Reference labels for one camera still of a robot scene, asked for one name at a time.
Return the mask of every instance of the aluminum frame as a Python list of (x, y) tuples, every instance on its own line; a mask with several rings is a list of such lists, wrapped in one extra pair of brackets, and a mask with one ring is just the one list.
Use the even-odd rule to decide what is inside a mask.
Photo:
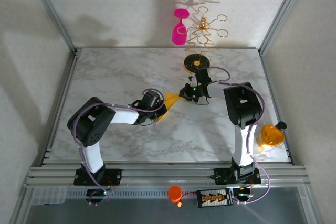
[[(280, 105), (279, 105), (279, 101), (278, 101), (277, 96), (276, 96), (276, 92), (272, 88), (274, 86), (272, 84), (273, 81), (272, 81), (272, 78), (270, 77), (268, 67), (265, 64), (264, 58), (261, 55), (260, 55), (260, 61), (261, 61), (262, 69), (264, 70), (264, 73), (265, 73), (268, 90), (269, 90), (269, 93), (271, 95), (271, 99), (272, 99), (272, 102), (273, 102), (273, 106), (274, 106), (274, 109), (275, 109), (277, 119), (278, 119), (278, 121), (282, 121), (284, 117), (283, 117), (283, 113), (282, 113), (282, 110), (281, 110)], [(295, 158), (293, 158), (293, 156), (291, 154), (291, 151), (290, 151), (290, 147), (289, 147), (290, 146), (290, 144), (289, 144), (290, 137), (289, 137), (287, 131), (284, 131), (283, 134), (285, 135), (285, 142), (284, 143), (285, 143), (286, 151), (287, 151), (287, 154), (288, 154), (288, 158), (290, 160), (290, 163), (292, 163), (294, 165), (295, 164)]]
[(274, 40), (277, 32), (279, 31), (282, 22), (284, 22), (289, 10), (291, 9), (295, 0), (283, 0), (282, 4), (276, 14), (271, 26), (269, 27), (260, 47), (259, 53), (261, 56), (264, 56), (266, 51), (268, 50), (270, 44)]
[[(66, 42), (69, 50), (75, 54), (76, 49), (65, 30), (60, 18), (58, 17), (50, 0), (41, 0), (50, 19), (53, 21), (57, 30)], [(291, 8), (294, 0), (283, 0), (283, 3), (269, 28), (265, 39), (260, 45), (259, 52), (263, 56), (269, 45), (279, 30), (282, 21)], [(31, 167), (25, 180), (24, 189), (20, 195), (18, 204), (15, 208), (11, 223), (25, 223), (31, 208), (32, 193), (35, 189), (50, 186), (66, 186), (69, 190), (86, 190), (86, 187), (78, 187), (73, 185), (73, 177), (76, 169), (80, 167), (78, 161), (52, 161), (48, 159), (55, 133), (58, 128), (59, 118), (65, 104), (66, 96), (71, 84), (72, 75), (80, 56), (80, 50), (74, 55), (74, 59), (69, 67), (68, 76), (60, 96), (59, 106), (53, 121), (52, 128), (47, 140), (47, 145), (43, 156), (41, 157), (41, 167)], [(281, 111), (277, 110), (277, 103), (274, 100), (278, 116), (281, 117)], [(262, 163), (263, 167), (270, 174), (271, 187), (297, 187), (299, 190), (303, 208), (309, 223), (323, 223), (316, 200), (311, 191), (310, 182), (304, 166), (293, 166), (288, 163)], [(225, 186), (216, 186), (215, 182), (209, 178), (214, 168), (228, 168), (230, 163), (222, 162), (197, 162), (197, 163), (111, 163), (106, 162), (107, 168), (123, 169), (122, 182), (118, 187), (120, 190), (130, 191), (135, 188), (169, 188), (171, 185), (178, 183), (186, 190), (187, 188), (223, 188)], [(267, 187), (266, 176), (260, 170), (262, 185)], [(229, 185), (227, 187), (237, 187), (237, 185)]]

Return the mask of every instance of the white wall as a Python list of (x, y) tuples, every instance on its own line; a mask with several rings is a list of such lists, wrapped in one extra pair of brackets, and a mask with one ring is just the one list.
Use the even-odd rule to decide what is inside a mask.
[(336, 0), (296, 0), (265, 56), (297, 164), (336, 223)]
[(173, 46), (176, 8), (205, 5), (209, 18), (224, 13), (230, 35), (216, 47), (258, 47), (282, 0), (51, 0), (77, 47)]
[(68, 50), (39, 0), (0, 0), (0, 223), (45, 143)]

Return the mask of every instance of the orange bottle cap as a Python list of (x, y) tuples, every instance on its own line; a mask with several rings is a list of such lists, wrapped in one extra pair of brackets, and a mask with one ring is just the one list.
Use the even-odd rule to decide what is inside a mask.
[(182, 198), (182, 190), (179, 186), (172, 186), (169, 188), (168, 197), (172, 201), (172, 203), (177, 203)]

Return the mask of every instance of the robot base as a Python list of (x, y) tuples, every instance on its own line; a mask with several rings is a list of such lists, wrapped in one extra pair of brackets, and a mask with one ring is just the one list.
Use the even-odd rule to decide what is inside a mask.
[(211, 175), (216, 185), (261, 185), (260, 173), (258, 168), (254, 169), (252, 175), (241, 180), (236, 180), (231, 168), (217, 168), (214, 169), (215, 175)]
[(210, 61), (204, 55), (188, 55), (183, 62), (183, 66), (188, 73), (194, 73), (197, 69), (208, 68)]
[[(102, 186), (119, 186), (121, 181), (121, 169), (105, 169), (105, 165), (96, 173), (92, 174), (95, 180)], [(75, 186), (95, 186), (96, 184), (87, 174), (84, 167), (76, 170)]]

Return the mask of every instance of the pink wine glass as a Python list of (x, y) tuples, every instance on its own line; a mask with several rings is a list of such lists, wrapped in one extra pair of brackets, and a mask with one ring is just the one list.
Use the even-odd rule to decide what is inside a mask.
[(172, 42), (176, 45), (183, 45), (187, 41), (187, 29), (182, 20), (189, 17), (189, 12), (186, 9), (177, 9), (174, 11), (174, 15), (180, 19), (180, 22), (173, 29)]

